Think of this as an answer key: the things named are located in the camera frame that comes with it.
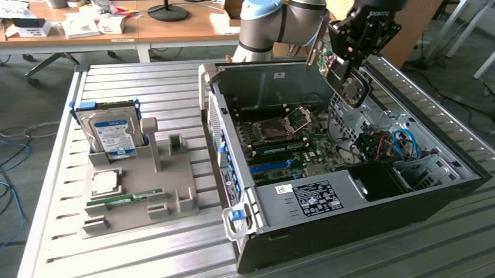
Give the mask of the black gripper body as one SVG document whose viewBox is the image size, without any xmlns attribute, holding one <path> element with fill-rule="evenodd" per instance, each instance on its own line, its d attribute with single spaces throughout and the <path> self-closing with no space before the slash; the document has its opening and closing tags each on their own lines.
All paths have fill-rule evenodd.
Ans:
<svg viewBox="0 0 495 278">
<path fill-rule="evenodd" d="M 406 7 L 408 0 L 355 0 L 347 15 L 353 28 L 362 28 L 367 19 L 386 18 L 393 21 L 396 13 Z"/>
</svg>

